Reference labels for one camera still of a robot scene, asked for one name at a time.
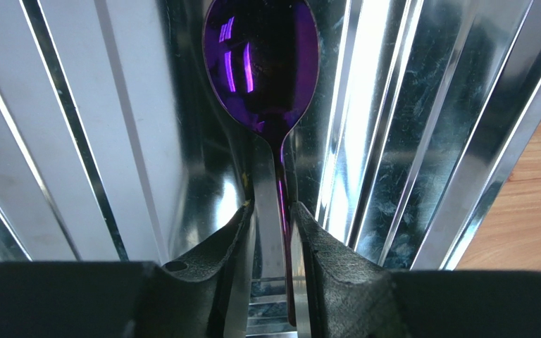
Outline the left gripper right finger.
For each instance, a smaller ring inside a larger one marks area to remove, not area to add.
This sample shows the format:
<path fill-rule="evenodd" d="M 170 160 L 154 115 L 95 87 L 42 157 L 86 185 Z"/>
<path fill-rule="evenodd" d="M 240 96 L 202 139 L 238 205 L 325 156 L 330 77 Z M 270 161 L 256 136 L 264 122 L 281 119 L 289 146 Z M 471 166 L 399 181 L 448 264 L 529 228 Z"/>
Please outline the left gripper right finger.
<path fill-rule="evenodd" d="M 389 270 L 291 208 L 294 299 L 310 337 L 541 337 L 541 272 Z"/>

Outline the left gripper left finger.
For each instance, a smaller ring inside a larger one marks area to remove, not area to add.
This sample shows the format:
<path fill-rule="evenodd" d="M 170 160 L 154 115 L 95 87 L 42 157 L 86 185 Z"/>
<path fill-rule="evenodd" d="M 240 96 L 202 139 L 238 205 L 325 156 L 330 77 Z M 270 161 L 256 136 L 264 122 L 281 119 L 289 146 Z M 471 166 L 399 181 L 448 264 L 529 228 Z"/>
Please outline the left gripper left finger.
<path fill-rule="evenodd" d="M 2 262 L 0 337 L 244 337 L 253 203 L 153 262 Z"/>

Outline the purple metal spoon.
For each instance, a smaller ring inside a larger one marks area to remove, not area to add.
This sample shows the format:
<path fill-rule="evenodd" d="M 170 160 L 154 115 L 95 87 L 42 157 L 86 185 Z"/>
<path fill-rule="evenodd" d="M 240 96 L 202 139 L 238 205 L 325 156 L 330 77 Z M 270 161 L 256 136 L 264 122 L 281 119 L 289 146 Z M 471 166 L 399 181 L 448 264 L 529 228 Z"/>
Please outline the purple metal spoon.
<path fill-rule="evenodd" d="M 228 114 L 270 147 L 282 237 L 287 317 L 296 322 L 290 196 L 284 145 L 311 104 L 320 72 L 318 28 L 307 1 L 213 1 L 204 62 Z"/>

